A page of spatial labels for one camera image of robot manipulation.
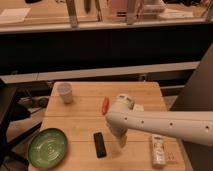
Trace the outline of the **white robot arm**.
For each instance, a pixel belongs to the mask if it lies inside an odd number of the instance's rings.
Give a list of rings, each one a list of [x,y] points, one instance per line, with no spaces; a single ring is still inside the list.
[[[213,146],[212,111],[140,111],[134,100],[119,94],[105,115],[111,133],[120,138],[128,129]]]

